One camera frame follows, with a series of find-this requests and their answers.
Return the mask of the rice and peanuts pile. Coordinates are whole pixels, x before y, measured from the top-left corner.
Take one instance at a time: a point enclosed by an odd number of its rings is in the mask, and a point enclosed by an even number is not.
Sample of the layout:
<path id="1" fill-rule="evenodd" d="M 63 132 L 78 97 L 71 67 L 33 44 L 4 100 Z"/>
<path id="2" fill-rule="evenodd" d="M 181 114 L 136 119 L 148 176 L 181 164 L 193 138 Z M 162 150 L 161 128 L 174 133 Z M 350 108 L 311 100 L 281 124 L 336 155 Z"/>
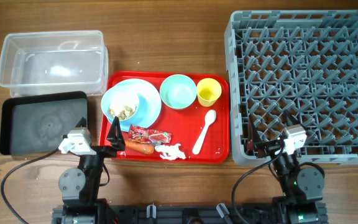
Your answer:
<path id="1" fill-rule="evenodd" d="M 137 110 L 136 105 L 111 105 L 109 114 L 118 117 L 120 121 L 131 118 Z"/>

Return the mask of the white tissue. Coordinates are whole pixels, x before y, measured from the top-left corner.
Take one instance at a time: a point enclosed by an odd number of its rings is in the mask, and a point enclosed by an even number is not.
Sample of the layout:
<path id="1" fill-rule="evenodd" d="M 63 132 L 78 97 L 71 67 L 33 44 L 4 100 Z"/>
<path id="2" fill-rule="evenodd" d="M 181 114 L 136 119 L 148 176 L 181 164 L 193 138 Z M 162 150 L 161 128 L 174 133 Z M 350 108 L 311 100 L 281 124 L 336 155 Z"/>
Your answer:
<path id="1" fill-rule="evenodd" d="M 165 160 L 186 159 L 185 153 L 180 150 L 180 146 L 179 143 L 172 146 L 159 145 L 155 146 L 155 151 L 159 152 L 160 157 Z"/>

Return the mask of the light blue bowl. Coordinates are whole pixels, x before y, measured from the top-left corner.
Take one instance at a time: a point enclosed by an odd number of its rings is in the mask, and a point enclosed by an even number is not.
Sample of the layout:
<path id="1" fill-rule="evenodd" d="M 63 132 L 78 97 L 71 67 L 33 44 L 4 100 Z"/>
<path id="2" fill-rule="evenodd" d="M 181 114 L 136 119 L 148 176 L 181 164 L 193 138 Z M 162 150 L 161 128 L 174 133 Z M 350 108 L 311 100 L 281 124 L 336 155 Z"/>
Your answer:
<path id="1" fill-rule="evenodd" d="M 110 88 L 102 97 L 101 109 L 105 117 L 112 123 L 115 116 L 109 114 L 111 105 L 136 105 L 139 107 L 138 94 L 124 86 L 114 86 Z"/>

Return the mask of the mint green bowl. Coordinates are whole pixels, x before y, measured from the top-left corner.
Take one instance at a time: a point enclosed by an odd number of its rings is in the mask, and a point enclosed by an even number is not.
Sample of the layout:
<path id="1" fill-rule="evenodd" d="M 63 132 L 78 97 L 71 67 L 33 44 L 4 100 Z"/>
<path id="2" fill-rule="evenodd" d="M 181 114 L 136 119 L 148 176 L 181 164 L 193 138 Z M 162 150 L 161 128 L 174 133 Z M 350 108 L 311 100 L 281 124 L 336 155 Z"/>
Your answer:
<path id="1" fill-rule="evenodd" d="M 195 82 L 182 74 L 170 75 L 160 86 L 161 100 L 175 110 L 189 107 L 196 99 Z"/>

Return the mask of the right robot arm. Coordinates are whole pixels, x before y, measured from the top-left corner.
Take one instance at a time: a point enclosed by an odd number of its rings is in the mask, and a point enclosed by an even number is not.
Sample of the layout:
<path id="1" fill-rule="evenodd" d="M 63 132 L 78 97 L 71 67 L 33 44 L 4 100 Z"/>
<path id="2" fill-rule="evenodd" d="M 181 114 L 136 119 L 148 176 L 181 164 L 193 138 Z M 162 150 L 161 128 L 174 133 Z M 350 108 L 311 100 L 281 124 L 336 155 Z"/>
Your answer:
<path id="1" fill-rule="evenodd" d="M 274 140 L 263 141 L 252 115 L 248 121 L 246 149 L 257 157 L 269 157 L 267 165 L 275 174 L 283 195 L 272 201 L 272 212 L 279 223 L 327 223 L 323 199 L 325 173 L 312 162 L 300 163 L 296 151 L 308 138 L 305 127 L 287 110 L 283 112 L 287 126 Z"/>

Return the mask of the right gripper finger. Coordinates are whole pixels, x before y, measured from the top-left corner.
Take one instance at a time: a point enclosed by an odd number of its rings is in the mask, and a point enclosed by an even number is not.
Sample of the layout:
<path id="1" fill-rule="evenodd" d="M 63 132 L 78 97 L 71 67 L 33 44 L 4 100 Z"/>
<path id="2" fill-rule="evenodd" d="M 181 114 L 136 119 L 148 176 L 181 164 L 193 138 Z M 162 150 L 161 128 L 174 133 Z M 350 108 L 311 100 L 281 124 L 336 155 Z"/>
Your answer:
<path id="1" fill-rule="evenodd" d="M 250 114 L 248 116 L 248 140 L 247 148 L 248 149 L 260 149 L 262 140 L 257 132 L 257 129 L 254 125 L 253 116 Z"/>
<path id="2" fill-rule="evenodd" d="M 289 113 L 288 110 L 283 111 L 283 117 L 287 126 L 294 126 L 299 124 L 301 127 L 303 127 L 300 121 L 291 113 Z"/>

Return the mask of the light blue plate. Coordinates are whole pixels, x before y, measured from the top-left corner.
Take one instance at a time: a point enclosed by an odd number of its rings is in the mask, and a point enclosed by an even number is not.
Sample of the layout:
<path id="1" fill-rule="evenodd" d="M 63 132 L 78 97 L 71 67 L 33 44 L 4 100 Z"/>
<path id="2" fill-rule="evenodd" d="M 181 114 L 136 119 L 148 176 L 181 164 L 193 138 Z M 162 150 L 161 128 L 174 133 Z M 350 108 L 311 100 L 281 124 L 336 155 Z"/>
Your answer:
<path id="1" fill-rule="evenodd" d="M 149 128 L 156 122 L 162 108 L 162 102 L 156 87 L 138 78 L 130 78 L 114 86 L 127 87 L 137 93 L 139 97 L 139 107 L 136 114 L 126 121 L 120 121 L 122 131 L 128 132 L 131 125 Z"/>

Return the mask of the yellow cup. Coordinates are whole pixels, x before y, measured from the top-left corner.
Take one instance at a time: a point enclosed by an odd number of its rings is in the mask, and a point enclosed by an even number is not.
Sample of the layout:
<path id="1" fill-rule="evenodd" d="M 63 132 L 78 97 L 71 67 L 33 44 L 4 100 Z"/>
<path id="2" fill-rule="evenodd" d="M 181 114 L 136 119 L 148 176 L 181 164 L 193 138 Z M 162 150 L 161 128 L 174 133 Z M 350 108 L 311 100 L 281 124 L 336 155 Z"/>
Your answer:
<path id="1" fill-rule="evenodd" d="M 222 87 L 213 78 L 204 78 L 196 86 L 198 102 L 201 106 L 210 107 L 221 96 Z"/>

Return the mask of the white plastic spoon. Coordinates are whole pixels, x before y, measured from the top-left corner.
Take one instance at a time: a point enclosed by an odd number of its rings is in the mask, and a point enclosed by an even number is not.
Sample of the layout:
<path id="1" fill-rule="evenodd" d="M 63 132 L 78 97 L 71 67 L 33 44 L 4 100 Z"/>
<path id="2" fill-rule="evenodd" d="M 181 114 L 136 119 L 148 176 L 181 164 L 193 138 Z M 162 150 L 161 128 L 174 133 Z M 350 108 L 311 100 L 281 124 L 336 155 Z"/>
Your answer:
<path id="1" fill-rule="evenodd" d="M 212 125 L 215 122 L 216 117 L 217 114 L 215 110 L 209 110 L 206 113 L 204 117 L 204 127 L 202 128 L 201 133 L 192 148 L 193 154 L 198 155 L 200 153 L 208 128 L 210 125 Z"/>

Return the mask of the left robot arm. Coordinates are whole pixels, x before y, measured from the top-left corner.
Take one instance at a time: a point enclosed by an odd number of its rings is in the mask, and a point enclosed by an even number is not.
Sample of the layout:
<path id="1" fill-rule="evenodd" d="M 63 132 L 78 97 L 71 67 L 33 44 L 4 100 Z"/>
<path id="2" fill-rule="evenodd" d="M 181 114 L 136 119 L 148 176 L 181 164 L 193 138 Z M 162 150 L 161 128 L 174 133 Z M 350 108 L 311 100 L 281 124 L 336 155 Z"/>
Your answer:
<path id="1" fill-rule="evenodd" d="M 80 157 L 78 167 L 67 169 L 59 178 L 63 208 L 54 209 L 52 223 L 119 223 L 118 216 L 105 198 L 99 199 L 101 174 L 106 172 L 105 158 L 115 158 L 126 148 L 119 119 L 114 118 L 108 132 L 107 146 L 93 146 L 86 119 L 81 118 L 74 129 L 64 135 L 58 149 L 63 154 Z"/>

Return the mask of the red snack wrapper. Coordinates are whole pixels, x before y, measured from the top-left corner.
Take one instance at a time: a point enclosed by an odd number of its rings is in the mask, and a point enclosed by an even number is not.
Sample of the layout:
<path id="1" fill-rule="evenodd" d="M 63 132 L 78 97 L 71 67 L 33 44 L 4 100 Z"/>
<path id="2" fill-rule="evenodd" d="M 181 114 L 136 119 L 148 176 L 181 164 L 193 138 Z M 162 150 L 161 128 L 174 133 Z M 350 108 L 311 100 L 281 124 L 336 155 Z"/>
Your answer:
<path id="1" fill-rule="evenodd" d="M 128 132 L 128 140 L 139 142 L 141 144 L 169 144 L 172 140 L 172 134 L 156 129 L 143 128 L 131 125 Z"/>

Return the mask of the orange carrot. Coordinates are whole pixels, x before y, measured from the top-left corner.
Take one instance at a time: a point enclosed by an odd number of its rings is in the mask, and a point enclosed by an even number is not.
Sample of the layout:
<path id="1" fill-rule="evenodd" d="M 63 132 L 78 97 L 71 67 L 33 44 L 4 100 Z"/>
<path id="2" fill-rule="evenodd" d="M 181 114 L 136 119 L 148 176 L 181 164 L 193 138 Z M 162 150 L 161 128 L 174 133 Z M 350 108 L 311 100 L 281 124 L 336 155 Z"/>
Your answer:
<path id="1" fill-rule="evenodd" d="M 154 153 L 155 147 L 149 144 L 142 144 L 139 142 L 131 141 L 131 140 L 125 140 L 126 147 L 133 149 L 137 152 L 141 152 L 146 155 L 151 155 Z"/>

